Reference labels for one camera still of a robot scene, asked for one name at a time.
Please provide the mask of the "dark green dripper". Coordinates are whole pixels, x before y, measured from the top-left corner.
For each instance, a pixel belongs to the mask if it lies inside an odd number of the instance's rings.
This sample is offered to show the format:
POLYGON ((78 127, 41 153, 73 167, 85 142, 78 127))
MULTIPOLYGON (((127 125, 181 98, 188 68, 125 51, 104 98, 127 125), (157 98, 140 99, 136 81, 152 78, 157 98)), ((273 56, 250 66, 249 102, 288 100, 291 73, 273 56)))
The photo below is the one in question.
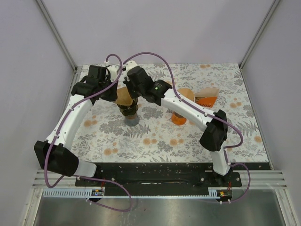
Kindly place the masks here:
POLYGON ((132 104, 130 106, 125 106, 125 105, 117 105, 117 106, 119 107, 119 110, 122 113, 122 115, 128 117, 136 114, 139 108, 137 103, 138 103, 138 99, 136 98, 132 101, 132 104))

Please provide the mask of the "brown paper coffee filter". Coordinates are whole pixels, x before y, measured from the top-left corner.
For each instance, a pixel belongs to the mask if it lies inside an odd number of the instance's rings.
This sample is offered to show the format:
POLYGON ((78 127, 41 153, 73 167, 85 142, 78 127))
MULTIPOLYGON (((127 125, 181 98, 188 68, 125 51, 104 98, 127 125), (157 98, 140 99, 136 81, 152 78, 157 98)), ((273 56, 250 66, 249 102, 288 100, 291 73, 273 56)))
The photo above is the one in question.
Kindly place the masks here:
POLYGON ((180 88, 180 89, 177 90, 177 92, 179 94, 181 94, 183 97, 186 97, 186 98, 188 98, 189 100, 191 100, 193 102, 195 101, 195 96, 194 96, 194 93, 191 89, 189 89, 189 88, 180 88))

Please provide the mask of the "orange glass carafe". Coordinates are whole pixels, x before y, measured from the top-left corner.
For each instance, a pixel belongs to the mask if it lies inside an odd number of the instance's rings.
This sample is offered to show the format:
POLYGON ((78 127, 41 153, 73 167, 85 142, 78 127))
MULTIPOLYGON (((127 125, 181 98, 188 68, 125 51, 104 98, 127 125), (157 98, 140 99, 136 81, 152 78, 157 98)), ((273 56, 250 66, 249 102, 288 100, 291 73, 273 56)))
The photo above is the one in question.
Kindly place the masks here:
POLYGON ((187 121, 187 119, 176 112, 173 112, 171 117, 172 123, 178 126, 184 125, 187 121))

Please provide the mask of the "orange coffee filter pack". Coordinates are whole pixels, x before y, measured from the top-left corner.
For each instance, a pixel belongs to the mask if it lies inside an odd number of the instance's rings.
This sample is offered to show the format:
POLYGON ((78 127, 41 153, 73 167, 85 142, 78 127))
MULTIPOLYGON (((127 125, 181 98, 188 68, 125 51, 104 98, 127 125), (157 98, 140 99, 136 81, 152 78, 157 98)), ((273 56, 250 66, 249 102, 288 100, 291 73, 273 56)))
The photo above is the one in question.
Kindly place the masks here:
POLYGON ((212 108, 218 98, 219 91, 220 90, 218 88, 201 89, 199 92, 194 94, 195 103, 200 106, 212 108))

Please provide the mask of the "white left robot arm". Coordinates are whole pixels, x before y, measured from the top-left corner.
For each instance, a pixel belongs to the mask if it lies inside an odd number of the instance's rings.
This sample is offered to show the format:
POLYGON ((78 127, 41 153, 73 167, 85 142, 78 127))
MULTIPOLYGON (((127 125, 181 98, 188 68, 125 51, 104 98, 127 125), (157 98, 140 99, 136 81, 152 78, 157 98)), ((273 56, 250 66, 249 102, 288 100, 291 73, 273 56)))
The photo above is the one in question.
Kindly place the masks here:
POLYGON ((86 114, 98 99, 115 101, 117 99, 117 82, 120 76, 117 65, 91 65, 88 74, 77 82, 61 119, 45 141, 34 145, 38 162, 45 171, 63 176, 84 176, 86 181, 97 186, 102 175, 94 163, 80 160, 71 152, 75 135, 86 114))

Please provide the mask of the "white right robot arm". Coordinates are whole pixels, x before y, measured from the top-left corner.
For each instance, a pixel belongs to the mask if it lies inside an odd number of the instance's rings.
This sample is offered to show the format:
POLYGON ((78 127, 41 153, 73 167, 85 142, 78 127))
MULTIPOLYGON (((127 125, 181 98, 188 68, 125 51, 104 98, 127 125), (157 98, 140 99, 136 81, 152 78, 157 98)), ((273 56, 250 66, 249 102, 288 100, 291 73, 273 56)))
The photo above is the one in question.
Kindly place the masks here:
POLYGON ((219 121, 226 121, 226 113, 222 110, 214 112, 202 108, 194 101, 180 95, 176 96, 172 86, 163 81, 153 81, 146 71, 136 63, 125 66, 126 85, 131 98, 143 97, 147 102, 165 107, 193 122, 202 132, 199 140, 201 146, 210 152, 213 161, 214 181, 219 186, 227 185, 231 176, 230 166, 224 156, 224 142, 227 139, 228 126, 219 121))

